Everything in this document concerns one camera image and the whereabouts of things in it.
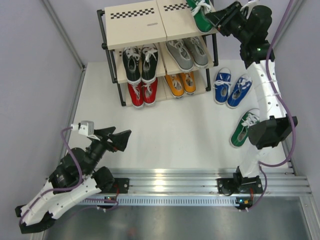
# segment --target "white wall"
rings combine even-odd
[[[275,49],[283,99],[298,118],[294,163],[307,176],[320,208],[320,1],[305,0]]]
[[[51,0],[51,4],[65,27],[84,64],[105,62],[106,54],[101,48],[103,42],[97,10],[144,0]],[[221,10],[234,0],[214,0],[216,10]],[[273,37],[286,10],[289,0],[261,0],[261,4],[272,9],[273,22],[269,33]],[[217,36],[219,59],[240,59],[240,43],[234,37]]]
[[[80,69],[40,0],[0,1],[0,239],[55,169]]]

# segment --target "green sneaker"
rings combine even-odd
[[[233,147],[239,148],[245,143],[248,137],[248,128],[259,122],[259,114],[259,109],[254,108],[247,111],[242,116],[240,122],[238,123],[238,126],[236,127],[232,137],[230,138],[230,143]]]
[[[211,8],[209,0],[186,0],[186,2],[191,8],[192,16],[199,31],[203,34],[210,32],[213,26],[205,15],[212,13],[214,10]]]

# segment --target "shelf leg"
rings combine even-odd
[[[212,34],[212,45],[213,45],[213,66],[216,67],[219,65],[217,35],[216,34]]]
[[[205,45],[207,45],[207,37],[206,36],[202,36],[202,38],[203,38],[203,41],[204,41]],[[211,81],[210,81],[210,70],[209,70],[209,68],[207,68],[205,70],[205,75],[206,75],[206,86],[207,86],[205,88],[205,90],[207,92],[209,92],[209,91],[211,91]]]
[[[121,86],[119,83],[116,84],[118,87],[118,92],[119,92],[119,97],[120,97],[120,102],[121,102],[121,106],[126,106],[126,102],[124,101],[124,97],[122,96],[122,91],[121,91]]]
[[[100,30],[101,30],[102,40],[103,40],[101,47],[103,50],[105,50],[106,59],[109,65],[109,70],[111,75],[111,81],[113,84],[117,84],[121,105],[125,106],[126,102],[124,101],[124,98],[122,96],[121,86],[117,80],[117,68],[116,68],[115,56],[114,56],[114,53],[108,49],[108,45],[107,45],[107,35],[106,35],[104,23],[102,21],[102,16],[105,14],[105,11],[97,10],[96,13],[98,15],[98,20],[99,20],[99,25],[100,25]]]

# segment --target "wooden shelf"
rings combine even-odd
[[[155,0],[106,7],[104,12],[109,50],[167,40]]]
[[[155,95],[156,102],[167,99],[163,79],[164,79],[163,77],[158,77],[158,87],[156,89],[156,95]],[[132,106],[132,100],[128,91],[127,84],[125,85],[125,103],[127,107]]]
[[[195,71],[193,74],[194,74],[194,81],[195,81],[195,87],[196,87],[195,93],[192,95],[185,93],[183,97],[193,96],[197,94],[204,94],[206,92],[205,81],[200,71]],[[155,101],[159,102],[159,101],[164,101],[169,99],[174,99],[174,96],[171,93],[171,90],[166,82],[166,79],[164,76],[158,77],[158,87],[156,90]],[[131,97],[130,97],[127,85],[125,85],[125,102],[127,107],[132,106],[132,101],[131,101]]]
[[[199,71],[194,71],[194,82],[195,82],[195,93],[193,95],[197,95],[197,94],[204,94],[206,92],[206,86],[205,86],[205,81],[201,75],[201,73]],[[168,86],[167,82],[165,82],[165,77],[160,77],[161,79],[163,79],[163,83],[164,83],[164,91],[165,91],[165,95],[166,95],[166,99],[174,99],[175,97],[172,95],[170,87]],[[184,93],[183,97],[188,97],[188,96],[193,96],[193,95],[189,95]]]
[[[166,70],[165,70],[164,62],[162,60],[161,50],[160,50],[159,44],[155,43],[155,45],[158,48],[158,65],[157,65],[157,68],[156,68],[156,76],[157,77],[165,76],[166,75]],[[124,62],[122,61],[122,51],[123,51],[123,48],[114,50],[116,76],[117,76],[117,80],[118,80],[119,84],[124,84],[124,83],[128,82],[127,81],[127,75],[126,75]],[[140,70],[140,73],[142,73],[142,62],[141,62],[141,60],[139,62],[139,70]]]
[[[206,69],[208,68],[212,68],[214,66],[214,62],[212,60],[212,57],[207,49],[207,46],[203,40],[202,37],[199,37],[200,42],[203,46],[203,49],[205,51],[205,54],[208,57],[208,65],[207,67],[205,67]],[[163,62],[164,62],[164,67],[166,69],[166,74],[171,75],[171,74],[178,74],[181,73],[182,71],[180,70],[180,68],[178,67],[176,61],[172,58],[172,56],[170,56],[170,54],[168,53],[168,49],[166,47],[166,42],[160,42],[160,49],[161,49],[161,53],[162,53],[162,57],[163,57]],[[197,71],[200,70],[201,68],[194,66],[192,71]]]
[[[167,41],[205,35],[198,30],[186,0],[156,0],[156,3]],[[217,32],[216,29],[213,29],[206,34]]]

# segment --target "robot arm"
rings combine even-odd
[[[81,148],[71,150],[82,174],[89,177],[72,190],[54,191],[57,188],[75,186],[79,177],[82,178],[70,154],[62,158],[41,191],[28,204],[16,207],[15,213],[20,217],[19,227],[23,234],[42,232],[50,228],[67,210],[93,194],[102,191],[107,193],[115,182],[106,167],[101,167],[93,174],[92,172],[107,150],[123,152],[126,149],[131,131],[113,134],[115,127],[94,130],[94,123],[91,121],[82,121],[72,127],[92,141],[85,151]]]
[[[267,77],[266,58],[270,44],[266,37],[272,23],[272,11],[256,3],[257,1],[250,2],[242,7],[235,1],[223,10],[205,15],[223,36],[233,35],[240,41],[240,56],[253,80],[260,109],[259,123],[248,130],[248,138],[255,146],[256,156],[246,157],[233,174],[233,178],[218,180],[219,192],[228,195],[250,193],[250,189],[255,193],[262,193],[262,188],[258,187],[261,186],[259,161],[262,161],[270,150],[286,139],[292,131],[287,113],[277,98],[280,91],[275,74],[273,51],[268,60],[272,80]],[[293,117],[293,122],[294,126],[298,124],[297,117]]]

